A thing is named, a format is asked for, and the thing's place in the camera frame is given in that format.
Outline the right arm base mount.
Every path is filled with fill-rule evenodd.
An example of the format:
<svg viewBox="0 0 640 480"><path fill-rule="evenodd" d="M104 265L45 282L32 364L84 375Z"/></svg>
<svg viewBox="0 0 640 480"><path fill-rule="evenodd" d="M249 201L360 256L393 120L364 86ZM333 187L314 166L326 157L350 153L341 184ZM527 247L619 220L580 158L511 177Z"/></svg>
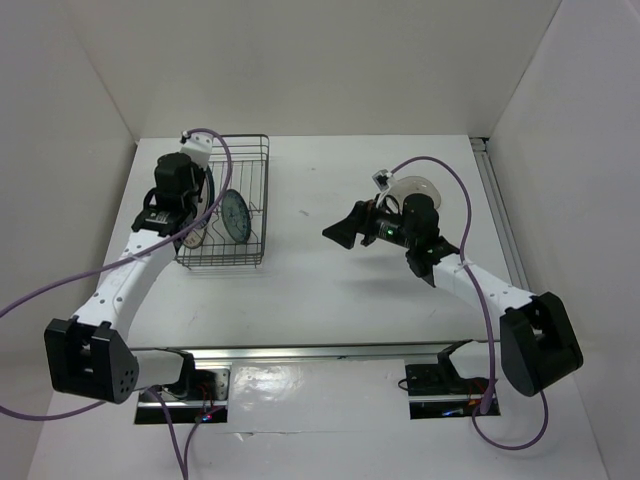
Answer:
<svg viewBox="0 0 640 480"><path fill-rule="evenodd" d="M436 355L434 363L408 364L397 386L407 393L411 420L471 417L481 404L489 380L460 375L452 356L471 340L453 343Z"/></svg>

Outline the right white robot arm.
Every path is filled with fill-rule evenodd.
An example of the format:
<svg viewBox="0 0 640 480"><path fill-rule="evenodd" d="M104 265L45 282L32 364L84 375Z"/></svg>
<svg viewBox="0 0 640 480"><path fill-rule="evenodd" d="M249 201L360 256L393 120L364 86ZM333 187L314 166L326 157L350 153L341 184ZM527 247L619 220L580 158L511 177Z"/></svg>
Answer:
<svg viewBox="0 0 640 480"><path fill-rule="evenodd" d="M580 369L584 357L562 300L551 292L519 289L462 259L462 250L440 234L431 197L411 194L390 213L373 200L358 201L343 220L322 235L351 249L376 240L406 249L416 277L449 292L499 322L503 373L520 394L532 397Z"/></svg>

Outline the orange sunburst plate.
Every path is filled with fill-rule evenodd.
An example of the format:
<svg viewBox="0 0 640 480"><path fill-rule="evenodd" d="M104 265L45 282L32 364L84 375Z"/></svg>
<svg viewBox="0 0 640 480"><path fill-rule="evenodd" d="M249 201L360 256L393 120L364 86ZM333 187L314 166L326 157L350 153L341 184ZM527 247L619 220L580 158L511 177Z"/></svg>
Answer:
<svg viewBox="0 0 640 480"><path fill-rule="evenodd" d="M187 249L197 249L202 246L206 239L207 226L194 228L184 238L182 246Z"/></svg>

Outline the teal red rimmed plate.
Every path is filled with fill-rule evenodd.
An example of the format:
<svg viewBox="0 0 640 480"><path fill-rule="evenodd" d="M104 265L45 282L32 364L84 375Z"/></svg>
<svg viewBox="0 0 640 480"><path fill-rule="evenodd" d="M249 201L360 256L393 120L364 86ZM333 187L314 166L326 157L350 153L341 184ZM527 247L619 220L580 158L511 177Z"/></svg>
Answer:
<svg viewBox="0 0 640 480"><path fill-rule="evenodd" d="M210 219L210 215L204 215L214 204L216 198L215 181L210 167L205 170L204 184L201 191L201 202L199 204L199 217L203 217L201 227L204 227Z"/></svg>

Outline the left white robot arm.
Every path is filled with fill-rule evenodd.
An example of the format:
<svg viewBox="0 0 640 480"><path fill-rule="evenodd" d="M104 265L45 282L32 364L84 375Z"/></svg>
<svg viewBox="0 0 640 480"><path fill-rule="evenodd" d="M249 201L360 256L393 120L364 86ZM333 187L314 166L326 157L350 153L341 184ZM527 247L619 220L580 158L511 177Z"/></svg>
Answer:
<svg viewBox="0 0 640 480"><path fill-rule="evenodd" d="M185 153L170 153L159 158L154 178L121 265L70 319L54 319L45 330L52 386L58 392L121 404L133 391L154 385L176 399L196 390L192 355L175 349L134 352L127 344L137 311L195 218L206 169Z"/></svg>

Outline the blue patterned plate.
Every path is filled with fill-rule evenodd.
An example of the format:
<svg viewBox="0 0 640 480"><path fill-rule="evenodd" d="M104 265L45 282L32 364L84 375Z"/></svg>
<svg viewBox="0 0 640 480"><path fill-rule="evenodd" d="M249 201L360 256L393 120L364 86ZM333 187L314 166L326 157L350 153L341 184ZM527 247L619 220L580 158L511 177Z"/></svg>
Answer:
<svg viewBox="0 0 640 480"><path fill-rule="evenodd" d="M226 191L221 202L221 217L224 227L237 244L246 244L251 234L251 217L242 195L234 189Z"/></svg>

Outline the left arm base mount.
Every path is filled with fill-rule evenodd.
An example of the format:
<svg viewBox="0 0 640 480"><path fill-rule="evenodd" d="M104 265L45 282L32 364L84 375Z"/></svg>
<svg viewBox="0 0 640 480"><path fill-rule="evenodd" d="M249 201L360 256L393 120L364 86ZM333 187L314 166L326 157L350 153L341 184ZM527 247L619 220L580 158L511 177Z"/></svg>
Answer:
<svg viewBox="0 0 640 480"><path fill-rule="evenodd" d="M228 366L197 369L189 379L188 389L179 393L169 386L155 386L139 394L134 415L135 425L165 425L164 402L173 424L224 424L228 421L230 391Z"/></svg>

